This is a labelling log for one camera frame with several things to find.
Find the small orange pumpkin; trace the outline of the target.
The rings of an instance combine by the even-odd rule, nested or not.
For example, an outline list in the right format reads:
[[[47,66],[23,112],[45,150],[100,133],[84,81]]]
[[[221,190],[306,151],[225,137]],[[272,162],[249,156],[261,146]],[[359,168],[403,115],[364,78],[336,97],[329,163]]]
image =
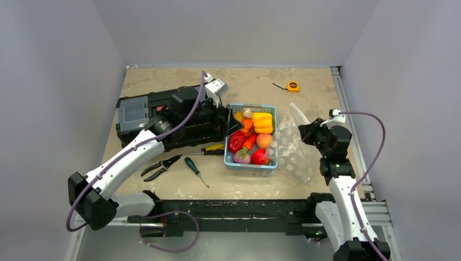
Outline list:
[[[253,128],[253,121],[251,119],[243,119],[241,123],[243,124],[243,128],[240,129],[240,132],[245,135],[250,133]]]

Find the white garlic bulb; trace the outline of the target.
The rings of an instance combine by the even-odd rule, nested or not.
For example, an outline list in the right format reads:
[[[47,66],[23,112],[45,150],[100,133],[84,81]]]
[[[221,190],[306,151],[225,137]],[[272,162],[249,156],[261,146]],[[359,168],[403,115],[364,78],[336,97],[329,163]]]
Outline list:
[[[253,118],[253,113],[250,108],[244,108],[242,111],[242,117],[244,119],[252,119]]]

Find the light blue plastic basket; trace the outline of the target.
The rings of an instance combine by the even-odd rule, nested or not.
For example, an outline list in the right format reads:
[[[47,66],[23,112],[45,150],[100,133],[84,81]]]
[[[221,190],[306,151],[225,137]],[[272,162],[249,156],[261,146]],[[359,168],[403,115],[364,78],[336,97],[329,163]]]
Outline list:
[[[232,103],[229,120],[236,120],[229,127],[225,139],[224,162],[229,169],[272,171],[277,163],[265,156],[265,152],[277,155],[277,149],[269,149],[277,127],[276,107],[272,105]]]

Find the yellow bell pepper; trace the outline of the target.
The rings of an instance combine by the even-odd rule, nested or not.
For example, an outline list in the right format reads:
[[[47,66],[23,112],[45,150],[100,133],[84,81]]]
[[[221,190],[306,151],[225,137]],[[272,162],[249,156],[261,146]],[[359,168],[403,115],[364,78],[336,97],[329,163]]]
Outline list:
[[[254,131],[258,134],[272,134],[274,130],[272,116],[264,116],[253,122]]]

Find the purple onion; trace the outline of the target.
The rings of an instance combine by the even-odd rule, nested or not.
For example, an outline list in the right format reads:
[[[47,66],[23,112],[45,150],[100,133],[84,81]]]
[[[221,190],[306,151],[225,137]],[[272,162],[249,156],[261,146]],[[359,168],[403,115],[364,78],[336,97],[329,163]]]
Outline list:
[[[237,164],[249,164],[251,162],[251,156],[246,148],[243,148],[233,155],[233,162]]]

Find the peach fruit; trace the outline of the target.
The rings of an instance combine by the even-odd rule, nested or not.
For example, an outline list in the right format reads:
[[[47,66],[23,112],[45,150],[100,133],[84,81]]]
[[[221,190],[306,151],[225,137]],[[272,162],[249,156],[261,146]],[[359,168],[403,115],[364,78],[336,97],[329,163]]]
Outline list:
[[[271,141],[272,141],[271,134],[258,134],[257,139],[256,139],[256,145],[258,146],[259,149],[265,150],[269,147]]]

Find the red apple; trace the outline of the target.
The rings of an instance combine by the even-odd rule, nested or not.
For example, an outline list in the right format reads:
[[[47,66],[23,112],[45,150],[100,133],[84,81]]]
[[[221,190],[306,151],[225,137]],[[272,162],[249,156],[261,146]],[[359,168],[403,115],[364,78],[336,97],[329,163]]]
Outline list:
[[[266,150],[257,149],[251,155],[251,164],[253,165],[268,165],[271,161],[266,155]]]

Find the clear zip top bag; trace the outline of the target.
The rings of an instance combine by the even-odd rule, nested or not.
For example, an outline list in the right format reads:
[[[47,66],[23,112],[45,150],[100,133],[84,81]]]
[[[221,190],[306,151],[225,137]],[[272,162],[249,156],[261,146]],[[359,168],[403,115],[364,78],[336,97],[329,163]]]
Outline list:
[[[265,157],[291,178],[312,185],[319,166],[319,152],[302,141],[298,127],[310,124],[304,113],[291,103],[272,135]]]

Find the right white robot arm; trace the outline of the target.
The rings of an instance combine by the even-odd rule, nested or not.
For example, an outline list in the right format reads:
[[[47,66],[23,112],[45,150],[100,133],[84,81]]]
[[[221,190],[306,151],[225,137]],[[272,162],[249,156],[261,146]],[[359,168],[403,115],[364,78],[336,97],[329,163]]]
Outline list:
[[[300,125],[298,130],[301,140],[321,154],[320,172],[330,199],[311,194],[315,201],[306,205],[305,214],[312,221],[321,221],[334,247],[333,260],[389,260],[391,249],[379,240],[356,194],[357,180],[347,157],[351,132],[343,126],[329,127],[323,119]]]

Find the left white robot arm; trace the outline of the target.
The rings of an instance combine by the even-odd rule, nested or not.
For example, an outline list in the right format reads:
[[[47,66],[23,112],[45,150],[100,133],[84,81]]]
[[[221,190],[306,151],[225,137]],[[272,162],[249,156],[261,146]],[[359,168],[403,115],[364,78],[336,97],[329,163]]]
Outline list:
[[[232,107],[221,101],[227,89],[227,85],[209,83],[174,90],[169,103],[155,112],[120,152],[84,175],[73,173],[67,180],[71,206],[67,230],[89,226],[96,231],[126,216],[158,221],[162,207],[155,203],[152,192],[119,196],[117,189],[143,164],[164,152],[199,145],[206,134],[223,139],[236,132],[242,125],[232,116]]]

